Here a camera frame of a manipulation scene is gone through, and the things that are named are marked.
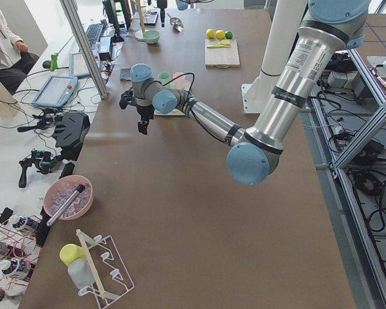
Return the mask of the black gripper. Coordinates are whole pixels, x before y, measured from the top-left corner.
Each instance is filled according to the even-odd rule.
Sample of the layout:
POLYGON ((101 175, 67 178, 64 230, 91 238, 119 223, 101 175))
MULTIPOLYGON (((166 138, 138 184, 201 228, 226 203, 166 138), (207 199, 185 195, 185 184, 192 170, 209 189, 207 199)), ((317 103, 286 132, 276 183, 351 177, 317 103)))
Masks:
POLYGON ((147 135, 147 128, 149 125, 149 120, 154 118, 154 108, 150 106, 139 105, 135 97, 133 90, 128 89, 120 96, 119 106, 121 109, 125 109, 127 106, 134 106, 141 116, 141 120, 138 122, 138 132, 147 135))
POLYGON ((164 27, 165 26, 165 9, 167 8, 167 0, 155 0, 155 2, 156 4, 154 6, 160 9, 161 27, 164 27))

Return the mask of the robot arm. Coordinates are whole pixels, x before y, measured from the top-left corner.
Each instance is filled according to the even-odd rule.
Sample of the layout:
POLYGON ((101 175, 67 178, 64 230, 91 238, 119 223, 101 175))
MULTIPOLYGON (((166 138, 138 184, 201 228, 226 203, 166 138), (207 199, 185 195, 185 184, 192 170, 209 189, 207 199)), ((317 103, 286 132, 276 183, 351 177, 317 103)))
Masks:
MULTIPOLYGON (((176 0, 176 6, 178 10, 186 10, 189 5, 195 3, 209 3, 212 0, 200 1, 200 0, 176 0)), ((167 9, 167 0, 156 0, 156 7, 160 10, 160 23, 161 27, 165 27, 165 14, 167 9)))
POLYGON ((165 87, 152 77, 146 64, 131 67, 132 86, 122 94, 119 105, 122 109, 136 107, 142 134, 146 134, 154 111, 167 114, 180 110, 231 147, 226 163, 235 180, 245 185, 260 183, 277 167, 283 139, 331 56, 363 42, 369 5, 369 1, 308 1, 296 47, 252 127, 243 129, 189 91, 165 87))

